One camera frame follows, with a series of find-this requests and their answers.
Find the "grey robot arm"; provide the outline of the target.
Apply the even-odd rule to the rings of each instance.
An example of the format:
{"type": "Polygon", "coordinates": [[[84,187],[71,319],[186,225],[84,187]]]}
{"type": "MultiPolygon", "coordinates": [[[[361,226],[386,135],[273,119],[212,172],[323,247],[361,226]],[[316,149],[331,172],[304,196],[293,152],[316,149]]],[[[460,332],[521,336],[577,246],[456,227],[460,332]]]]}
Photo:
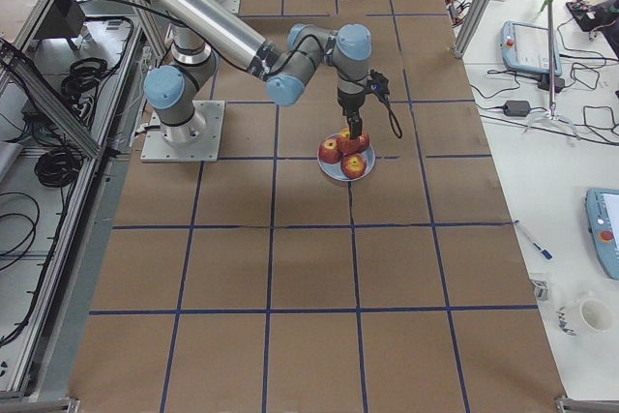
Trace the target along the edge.
{"type": "Polygon", "coordinates": [[[360,108],[365,102],[371,34],[362,24],[328,30],[296,24],[288,34],[288,52],[228,12],[215,0],[145,0],[178,17],[200,38],[235,59],[248,74],[265,82],[273,103],[295,104],[320,64],[337,71],[338,104],[350,136],[362,134],[360,108]]]}

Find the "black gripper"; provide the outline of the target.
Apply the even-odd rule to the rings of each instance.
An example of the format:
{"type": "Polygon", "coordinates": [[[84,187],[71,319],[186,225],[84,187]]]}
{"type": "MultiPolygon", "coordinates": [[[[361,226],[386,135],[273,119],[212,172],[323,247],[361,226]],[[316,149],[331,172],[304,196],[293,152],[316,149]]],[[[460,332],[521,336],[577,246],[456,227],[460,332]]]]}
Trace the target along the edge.
{"type": "Polygon", "coordinates": [[[342,115],[348,118],[348,128],[351,140],[358,139],[363,133],[363,120],[359,110],[365,103],[366,92],[348,93],[338,89],[338,104],[342,109],[342,115]]]}

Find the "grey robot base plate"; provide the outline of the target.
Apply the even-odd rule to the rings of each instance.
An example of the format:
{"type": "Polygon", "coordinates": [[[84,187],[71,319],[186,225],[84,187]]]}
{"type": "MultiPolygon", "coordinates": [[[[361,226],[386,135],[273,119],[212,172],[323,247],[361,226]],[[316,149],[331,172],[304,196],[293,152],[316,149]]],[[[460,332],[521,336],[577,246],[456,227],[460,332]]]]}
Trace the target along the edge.
{"type": "Polygon", "coordinates": [[[153,111],[142,146],[143,162],[216,162],[221,145],[225,101],[194,100],[192,119],[172,127],[153,111]]]}

